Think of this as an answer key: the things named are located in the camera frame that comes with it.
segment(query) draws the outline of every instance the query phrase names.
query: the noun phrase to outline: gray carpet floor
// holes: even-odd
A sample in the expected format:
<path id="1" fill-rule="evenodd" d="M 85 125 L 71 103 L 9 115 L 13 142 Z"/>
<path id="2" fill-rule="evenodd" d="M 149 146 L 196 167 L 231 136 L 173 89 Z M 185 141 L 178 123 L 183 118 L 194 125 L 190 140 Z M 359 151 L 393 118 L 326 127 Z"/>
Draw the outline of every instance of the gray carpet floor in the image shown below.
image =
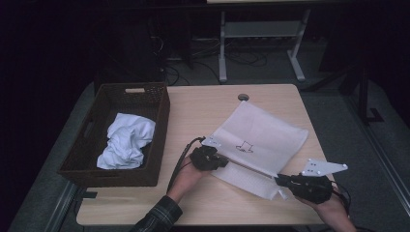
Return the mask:
<path id="1" fill-rule="evenodd" d="M 318 72 L 325 42 L 303 43 L 298 58 L 306 75 L 305 82 L 296 80 L 285 53 L 288 44 L 279 44 L 273 49 L 260 53 L 232 51 L 232 59 L 227 60 L 228 81 L 224 84 L 264 84 L 293 83 L 298 88 L 305 88 L 321 80 L 328 73 Z M 167 68 L 169 83 L 179 79 L 175 85 L 216 85 L 218 83 L 218 55 L 199 57 L 196 53 L 193 69 L 181 62 L 169 62 Z M 253 65 L 240 64 L 259 55 Z M 410 130 L 404 125 L 389 104 L 383 90 L 370 82 L 369 107 L 375 107 L 385 122 L 371 123 L 365 127 L 355 112 L 355 94 L 344 97 L 338 93 L 340 80 L 325 86 L 315 93 L 301 93 L 307 113 L 319 138 L 328 161 L 347 163 L 349 170 L 335 174 L 337 182 L 345 186 L 352 195 L 351 218 L 356 225 L 375 231 L 404 232 L 410 229 L 410 217 L 399 190 L 392 184 L 385 164 L 379 158 L 380 150 L 388 155 L 388 159 L 401 182 L 410 188 Z M 11 231 L 45 231 L 45 228 L 59 228 L 61 232 L 69 231 L 128 231 L 130 226 L 96 226 L 83 227 L 75 221 L 75 212 L 80 203 L 75 200 L 64 208 L 61 192 L 67 182 L 56 174 L 93 99 L 93 85 L 90 83 L 79 98 L 72 116 L 62 130 L 49 159 L 39 175 L 35 185 L 28 194 L 21 210 L 16 216 Z M 374 135 L 380 149 L 374 148 Z M 61 224 L 53 225 L 50 219 L 55 217 L 56 206 L 62 207 L 64 218 Z M 312 231 L 323 226 L 312 225 Z M 306 227 L 295 227 L 297 231 L 308 231 Z M 279 231 L 276 227 L 252 228 L 249 231 Z"/>

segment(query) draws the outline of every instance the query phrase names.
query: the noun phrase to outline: table surface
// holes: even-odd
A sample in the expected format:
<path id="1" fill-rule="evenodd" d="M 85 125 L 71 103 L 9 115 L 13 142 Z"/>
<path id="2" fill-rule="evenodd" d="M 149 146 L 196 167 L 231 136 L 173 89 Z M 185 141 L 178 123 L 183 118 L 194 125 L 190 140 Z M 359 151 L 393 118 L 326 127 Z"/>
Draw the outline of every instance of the table surface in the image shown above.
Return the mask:
<path id="1" fill-rule="evenodd" d="M 327 0 L 207 0 L 207 3 L 326 2 Z"/>
<path id="2" fill-rule="evenodd" d="M 168 132 L 159 183 L 153 188 L 88 188 L 95 199 L 84 199 L 77 215 L 82 225 L 135 224 L 165 195 L 178 158 L 194 138 L 214 132 L 240 103 L 239 94 L 309 135 L 301 151 L 282 174 L 296 175 L 309 158 L 326 160 L 297 88 L 291 84 L 168 87 L 171 101 Z M 179 225 L 320 224 L 317 214 L 294 199 L 279 194 L 272 201 L 233 187 L 210 175 L 180 202 Z"/>

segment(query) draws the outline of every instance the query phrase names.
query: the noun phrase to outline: floor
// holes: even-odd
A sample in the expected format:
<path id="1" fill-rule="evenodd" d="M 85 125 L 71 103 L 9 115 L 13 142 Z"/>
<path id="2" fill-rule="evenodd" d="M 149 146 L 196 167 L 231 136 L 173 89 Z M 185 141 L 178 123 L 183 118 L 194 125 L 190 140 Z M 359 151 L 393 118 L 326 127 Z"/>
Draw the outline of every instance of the floor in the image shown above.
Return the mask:
<path id="1" fill-rule="evenodd" d="M 219 85 L 218 42 L 210 40 L 192 42 L 195 47 L 193 69 L 188 68 L 178 57 L 167 61 L 164 69 L 169 85 Z M 304 42 L 298 59 L 307 80 L 299 82 L 287 59 L 286 49 L 290 41 L 260 41 L 249 46 L 249 42 L 232 42 L 228 48 L 228 80 L 231 84 L 292 83 L 299 89 L 320 81 L 329 73 L 319 72 L 326 41 Z M 330 83 L 316 92 L 301 92 L 307 113 L 318 135 L 320 144 L 328 161 L 348 163 L 349 170 L 337 173 L 335 178 L 352 195 L 351 218 L 358 226 L 374 231 L 408 231 L 410 212 L 408 188 L 410 188 L 410 130 L 390 106 L 384 91 L 374 83 L 369 83 L 368 106 L 376 108 L 384 122 L 365 126 L 357 116 L 357 93 L 350 97 L 342 96 L 337 88 L 342 78 Z M 93 84 L 84 90 L 63 128 L 36 184 L 17 215 L 11 231 L 128 231 L 130 226 L 83 227 L 75 221 L 80 202 L 75 189 L 69 190 L 69 198 L 64 204 L 61 192 L 66 192 L 67 182 L 55 173 L 55 165 L 70 149 L 76 130 L 87 108 L 92 103 Z M 45 186 L 49 196 L 42 194 Z M 61 209 L 62 214 L 54 209 Z M 56 223 L 51 218 L 58 218 Z M 173 231 L 198 231 L 200 228 L 174 228 Z M 278 227 L 229 227 L 228 231 L 288 231 Z M 298 226 L 294 231 L 318 231 L 323 226 L 308 228 Z"/>

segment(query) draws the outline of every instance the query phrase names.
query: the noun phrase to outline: dark background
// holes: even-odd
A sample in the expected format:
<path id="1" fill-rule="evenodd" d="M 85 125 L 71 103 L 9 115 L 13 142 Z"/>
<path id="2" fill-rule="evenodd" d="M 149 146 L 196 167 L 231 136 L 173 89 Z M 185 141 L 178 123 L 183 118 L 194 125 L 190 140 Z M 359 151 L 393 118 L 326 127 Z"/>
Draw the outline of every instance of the dark background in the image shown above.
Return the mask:
<path id="1" fill-rule="evenodd" d="M 13 220 L 89 83 L 95 81 L 98 86 L 104 82 L 162 79 L 158 69 L 161 59 L 151 50 L 148 31 L 152 28 L 147 24 L 152 21 L 148 15 L 82 11 L 112 7 L 107 2 L 0 3 L 1 231 L 7 230 Z M 183 14 L 182 19 L 163 22 L 165 15 L 156 17 L 154 24 L 160 31 L 154 33 L 170 41 L 182 38 L 188 42 L 190 33 L 218 34 L 211 26 L 218 26 L 218 18 L 203 21 L 204 17 Z M 329 40 L 322 69 L 337 71 L 365 51 L 370 78 L 384 88 L 393 107 L 410 125 L 410 24 L 404 4 L 378 1 L 342 11 L 315 9 L 310 25 L 308 38 Z M 190 33 L 182 37 L 178 34 L 181 32 L 171 30 L 173 27 L 190 29 Z M 183 44 L 170 46 L 188 55 Z"/>

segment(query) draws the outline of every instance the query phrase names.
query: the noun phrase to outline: white towel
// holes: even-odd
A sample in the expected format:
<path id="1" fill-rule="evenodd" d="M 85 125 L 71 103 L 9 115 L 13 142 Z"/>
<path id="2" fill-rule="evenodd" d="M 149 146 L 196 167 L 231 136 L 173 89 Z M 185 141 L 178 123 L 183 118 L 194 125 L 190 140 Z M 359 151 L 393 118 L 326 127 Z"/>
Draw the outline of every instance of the white towel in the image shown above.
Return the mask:
<path id="1" fill-rule="evenodd" d="M 276 177 L 308 138 L 308 130 L 296 128 L 271 113 L 242 101 L 212 135 L 221 146 L 218 153 L 246 167 Z M 274 179 L 249 171 L 233 162 L 213 175 L 265 199 L 279 190 Z"/>
<path id="2" fill-rule="evenodd" d="M 153 139 L 155 122 L 137 115 L 118 113 L 108 128 L 107 147 L 97 160 L 102 169 L 131 169 L 144 159 L 141 148 Z"/>

